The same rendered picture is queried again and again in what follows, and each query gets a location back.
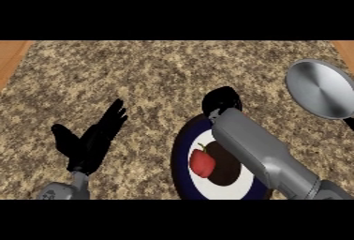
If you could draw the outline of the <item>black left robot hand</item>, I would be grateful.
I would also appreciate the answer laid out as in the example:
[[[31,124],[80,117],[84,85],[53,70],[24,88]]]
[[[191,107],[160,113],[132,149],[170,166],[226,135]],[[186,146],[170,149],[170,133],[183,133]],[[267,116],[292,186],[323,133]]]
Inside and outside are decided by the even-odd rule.
[[[90,175],[101,167],[111,142],[127,120],[123,100],[117,99],[99,122],[90,126],[78,137],[61,124],[53,124],[56,150],[70,159],[67,170]]]

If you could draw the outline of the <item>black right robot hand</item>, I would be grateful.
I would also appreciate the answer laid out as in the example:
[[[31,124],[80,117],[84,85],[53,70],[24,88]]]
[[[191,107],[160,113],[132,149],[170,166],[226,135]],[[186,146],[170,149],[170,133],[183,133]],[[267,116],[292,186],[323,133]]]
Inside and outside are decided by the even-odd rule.
[[[202,100],[202,111],[208,119],[216,119],[229,108],[242,110],[239,95],[229,86],[211,90]]]

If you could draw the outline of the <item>silver frying pan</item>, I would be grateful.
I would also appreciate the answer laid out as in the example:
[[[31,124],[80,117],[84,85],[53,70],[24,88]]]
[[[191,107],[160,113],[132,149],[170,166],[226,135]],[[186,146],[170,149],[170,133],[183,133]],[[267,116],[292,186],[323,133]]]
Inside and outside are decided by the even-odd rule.
[[[285,83],[301,108],[342,120],[354,131],[354,80],[344,71],[322,60],[301,59],[289,66]]]

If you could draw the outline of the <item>blue and white plate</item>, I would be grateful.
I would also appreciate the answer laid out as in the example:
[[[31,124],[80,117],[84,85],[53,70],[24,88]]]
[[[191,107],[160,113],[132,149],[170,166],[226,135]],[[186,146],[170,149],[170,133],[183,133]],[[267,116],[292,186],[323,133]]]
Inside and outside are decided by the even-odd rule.
[[[202,178],[189,167],[192,152],[207,152],[216,167]],[[171,176],[183,200],[269,200],[273,191],[211,135],[211,121],[196,115],[180,129],[171,150]]]

